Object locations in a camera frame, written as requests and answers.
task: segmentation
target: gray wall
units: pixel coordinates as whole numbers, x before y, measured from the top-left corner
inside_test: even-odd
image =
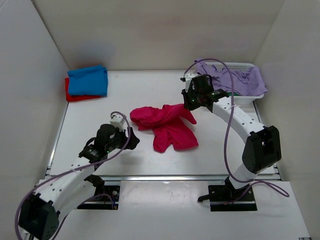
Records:
[[[66,107],[67,65],[29,0],[0,0],[0,239],[44,176]]]
[[[185,69],[199,57],[251,63],[284,0],[34,0],[71,69]]]
[[[280,173],[319,240],[320,1],[286,0],[255,63],[269,89],[258,102],[262,118],[280,130]]]

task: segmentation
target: purple towel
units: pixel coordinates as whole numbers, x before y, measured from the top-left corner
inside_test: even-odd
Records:
[[[214,65],[208,66],[205,62],[199,62],[195,65],[195,69],[198,74],[207,74],[213,77],[212,84],[215,90],[222,89],[231,93],[231,79],[225,67],[218,70]],[[235,93],[241,96],[259,96],[268,91],[257,66],[250,67],[246,72],[240,70],[231,70],[231,72]]]

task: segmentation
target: laundry basket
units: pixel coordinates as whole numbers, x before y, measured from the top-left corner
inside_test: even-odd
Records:
[[[208,66],[214,65],[218,70],[222,70],[224,66],[220,62],[205,62]],[[230,70],[240,70],[246,72],[249,68],[255,65],[251,63],[239,63],[239,62],[226,62],[225,63]],[[256,99],[261,99],[264,94],[260,96],[234,96],[234,103],[237,105],[248,105]]]

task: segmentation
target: red cloth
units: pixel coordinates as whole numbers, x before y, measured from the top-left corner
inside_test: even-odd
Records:
[[[68,93],[69,89],[69,78],[65,78],[65,99],[68,102],[78,102],[78,101],[83,101],[83,100],[88,100],[88,99],[98,99],[101,96],[95,96],[95,95],[81,95],[81,96],[71,96]]]
[[[190,149],[199,145],[194,133],[180,117],[192,124],[197,123],[183,104],[163,105],[162,109],[144,106],[130,113],[130,118],[137,124],[138,130],[153,130],[153,148],[160,153],[164,153],[170,144],[173,144],[175,150]]]

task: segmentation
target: purple cable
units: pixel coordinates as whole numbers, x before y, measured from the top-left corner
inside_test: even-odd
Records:
[[[111,209],[114,209],[114,201],[112,201],[111,196],[110,196],[109,194],[107,194],[107,193],[102,193],[102,194],[98,194],[98,195],[92,196],[92,197],[88,198],[87,200],[85,200],[85,201],[84,201],[83,203],[81,203],[81,204],[84,204],[84,203],[86,203],[86,202],[88,202],[88,201],[91,201],[91,200],[95,200],[95,198],[97,198],[97,197],[103,197],[103,196],[108,197],[108,199],[109,199],[110,202],[111,202]],[[54,236],[52,237],[51,240],[55,240],[55,239],[56,239],[56,237],[58,236],[58,234],[59,234],[59,232],[60,232],[60,230],[61,230],[61,228],[62,228],[62,226],[63,226],[63,224],[64,224],[64,222],[65,222],[65,220],[66,220],[66,218],[68,217],[68,215],[69,215],[69,214],[67,214],[67,215],[62,219],[62,221],[61,221],[61,223],[60,223],[60,226],[59,226],[58,229],[56,230],[56,232],[55,232],[55,234],[54,234]]]
[[[15,231],[15,234],[18,238],[18,240],[23,240],[21,235],[20,235],[20,232],[19,232],[19,225],[18,225],[18,220],[19,220],[19,213],[20,213],[20,210],[21,210],[21,207],[22,207],[22,204],[24,203],[24,201],[33,193],[35,192],[38,188],[40,188],[41,186],[51,182],[52,180],[55,180],[55,179],[58,179],[58,178],[61,178],[67,174],[70,174],[70,173],[73,173],[74,171],[78,171],[78,170],[82,170],[82,169],[85,169],[85,168],[88,168],[88,167],[91,167],[91,166],[95,166],[95,165],[101,165],[111,159],[114,159],[116,156],[118,156],[125,148],[126,146],[128,145],[129,143],[129,140],[130,140],[130,136],[131,136],[131,131],[130,131],[130,124],[129,124],[129,121],[127,120],[127,117],[119,112],[119,111],[113,111],[111,113],[111,115],[113,114],[119,114],[123,117],[123,119],[125,120],[127,126],[128,126],[128,139],[126,140],[125,144],[123,145],[123,147],[113,156],[107,158],[107,159],[103,159],[101,161],[98,161],[98,162],[95,162],[95,163],[91,163],[91,164],[88,164],[88,165],[84,165],[84,166],[80,166],[80,167],[77,167],[77,168],[74,168],[72,170],[68,170],[68,171],[65,171],[65,172],[62,172],[56,176],[53,176],[51,177],[50,179],[48,180],[45,180],[44,182],[42,183],[39,183],[37,186],[35,186],[33,189],[31,189],[24,197],[23,199],[21,200],[21,202],[19,203],[18,205],[18,208],[15,212],[15,216],[14,216],[14,231]]]
[[[246,184],[246,183],[251,183],[253,181],[255,181],[254,183],[250,184],[246,189],[245,191],[242,193],[242,195],[240,197],[238,197],[236,200],[233,200],[233,201],[228,201],[228,202],[220,202],[220,203],[217,203],[217,204],[214,204],[214,205],[221,205],[221,204],[230,204],[230,203],[234,203],[235,201],[238,201],[239,199],[241,199],[245,194],[246,192],[255,184],[266,184],[267,186],[269,186],[270,188],[272,188],[273,190],[275,190],[276,192],[278,192],[279,194],[281,194],[282,196],[288,198],[290,197],[289,193],[284,190],[283,188],[279,187],[278,185],[274,184],[274,183],[271,183],[271,182],[267,182],[267,181],[263,181],[263,180],[255,180],[255,179],[250,179],[250,180],[246,180],[246,181],[243,181],[243,180],[239,180],[237,179],[231,172],[230,170],[230,167],[229,167],[229,164],[228,164],[228,159],[227,159],[227,145],[228,145],[228,136],[229,136],[229,131],[230,131],[230,128],[231,128],[231,122],[232,122],[232,118],[234,116],[234,95],[235,95],[235,84],[234,84],[234,78],[233,78],[233,74],[232,72],[230,71],[230,69],[228,68],[228,66],[223,62],[223,61],[220,61],[218,59],[215,59],[215,58],[204,58],[204,59],[201,59],[201,60],[198,60],[198,61],[195,61],[190,67],[188,67],[188,69],[184,72],[183,75],[185,75],[194,65],[196,65],[197,63],[200,63],[200,62],[203,62],[203,61],[207,61],[207,60],[210,60],[210,61],[216,61],[216,62],[219,62],[221,63],[225,68],[226,70],[228,71],[228,73],[230,74],[230,79],[231,79],[231,112],[230,112],[230,117],[229,117],[229,120],[228,120],[228,124],[227,124],[227,127],[226,127],[226,131],[225,131],[225,137],[224,137],[224,145],[223,145],[223,157],[224,157],[224,164],[225,164],[225,167],[226,167],[226,170],[228,172],[228,174],[230,175],[231,178],[233,178],[235,181],[239,182],[239,183],[242,183],[242,184]]]

